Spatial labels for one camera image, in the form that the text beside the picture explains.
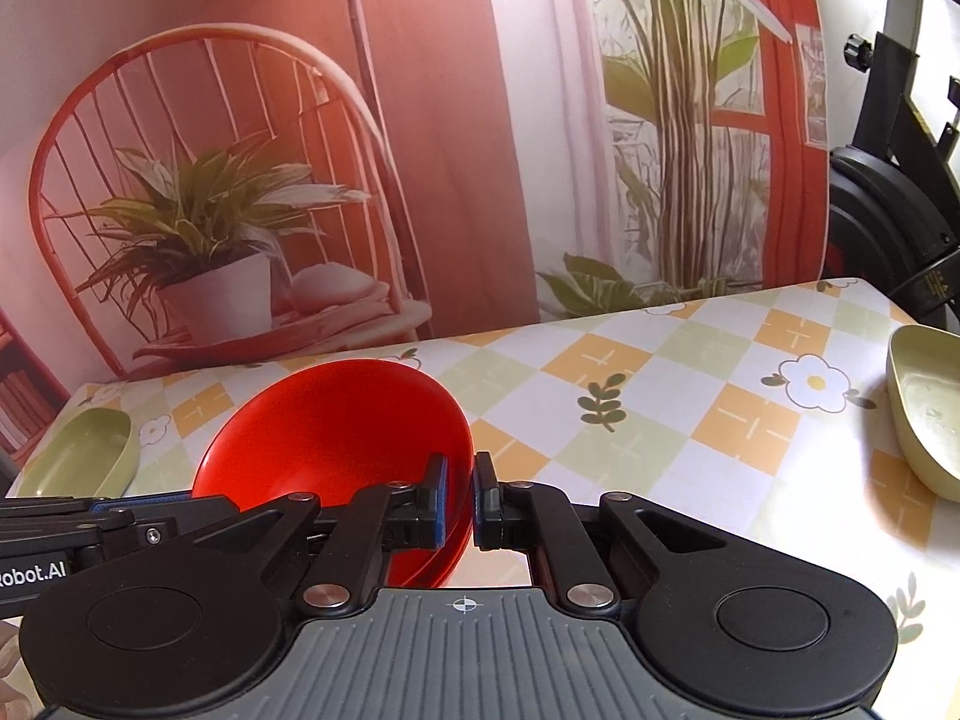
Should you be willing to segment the checkered floral tablecloth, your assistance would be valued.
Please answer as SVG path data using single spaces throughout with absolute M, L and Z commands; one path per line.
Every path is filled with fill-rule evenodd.
M 887 385 L 958 394 L 958 340 L 862 281 L 389 344 L 457 398 L 506 479 L 622 489 L 844 572 L 900 650 L 885 718 L 958 712 L 958 509 L 901 455 Z

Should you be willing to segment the red bowl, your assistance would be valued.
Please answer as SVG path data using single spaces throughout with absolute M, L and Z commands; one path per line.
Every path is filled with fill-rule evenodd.
M 192 483 L 194 496 L 228 497 L 243 511 L 288 493 L 325 505 L 377 483 L 418 483 L 446 460 L 446 541 L 392 560 L 393 587 L 446 582 L 472 529 L 473 439 L 448 390 L 397 359 L 341 359 L 296 372 L 241 406 L 218 431 Z

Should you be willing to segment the printed room backdrop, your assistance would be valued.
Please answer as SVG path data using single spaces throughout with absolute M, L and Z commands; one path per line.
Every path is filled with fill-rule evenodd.
M 2 447 L 75 388 L 809 281 L 817 0 L 2 0 Z

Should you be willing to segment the green square plate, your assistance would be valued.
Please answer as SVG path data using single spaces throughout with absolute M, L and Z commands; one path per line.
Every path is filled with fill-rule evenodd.
M 139 468 L 140 442 L 127 413 L 89 408 L 65 422 L 26 463 L 26 497 L 121 497 Z
M 892 333 L 887 390 L 901 453 L 926 488 L 958 502 L 958 337 L 927 325 Z

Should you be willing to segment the black exercise bike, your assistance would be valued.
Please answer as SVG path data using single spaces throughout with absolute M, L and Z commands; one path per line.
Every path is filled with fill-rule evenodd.
M 871 283 L 908 316 L 944 328 L 958 314 L 958 122 L 934 137 L 913 104 L 924 0 L 887 0 L 874 39 L 843 59 L 867 76 L 853 141 L 830 153 L 822 277 Z

